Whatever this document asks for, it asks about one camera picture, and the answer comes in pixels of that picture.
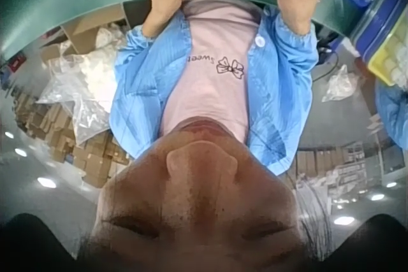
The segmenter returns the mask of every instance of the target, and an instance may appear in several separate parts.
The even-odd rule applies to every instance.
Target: pink t-shirt
[[[258,31],[260,9],[237,0],[191,0],[184,5],[192,50],[171,93],[161,134],[192,117],[220,122],[238,141],[248,130],[247,53]]]

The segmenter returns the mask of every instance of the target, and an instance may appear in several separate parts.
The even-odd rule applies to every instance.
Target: sleeve
[[[126,41],[126,46],[118,51],[115,61],[115,77],[117,82],[122,78],[129,67],[129,63],[135,57],[146,56],[147,53],[145,51],[150,48],[154,39],[146,38],[142,33],[142,25],[138,25],[126,33]]]
[[[278,13],[273,22],[273,36],[279,53],[285,56],[296,81],[310,88],[312,85],[310,72],[319,61],[314,24],[311,25],[307,35],[300,36],[285,24],[282,15]]]
[[[399,147],[408,150],[408,92],[377,80],[375,103],[388,135]]]

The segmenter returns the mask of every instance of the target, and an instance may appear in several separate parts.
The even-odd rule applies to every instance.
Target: eye
[[[287,231],[290,228],[290,226],[283,224],[282,222],[272,221],[250,228],[243,233],[242,238],[248,241],[258,240],[282,231]]]
[[[134,217],[114,217],[108,223],[132,231],[144,238],[156,239],[159,237],[159,231],[156,228],[148,222],[143,222]]]

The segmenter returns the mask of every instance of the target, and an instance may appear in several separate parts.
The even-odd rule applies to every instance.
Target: cable
[[[335,62],[335,64],[333,65],[333,68],[331,68],[331,70],[330,70],[328,73],[325,73],[324,75],[320,76],[319,78],[316,78],[315,80],[313,80],[312,83],[315,83],[315,82],[317,82],[317,81],[323,79],[324,77],[326,77],[326,76],[332,74],[332,73],[335,71],[335,69],[338,68],[339,62],[340,62],[340,57],[339,57],[339,55],[338,55],[338,53],[337,53],[336,51],[333,51],[332,54],[336,55],[336,62]]]

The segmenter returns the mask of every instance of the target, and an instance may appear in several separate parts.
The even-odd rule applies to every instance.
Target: white button
[[[258,47],[260,47],[260,48],[265,47],[265,38],[263,38],[263,37],[260,36],[260,35],[257,35],[257,36],[255,37],[255,44],[256,44]]]

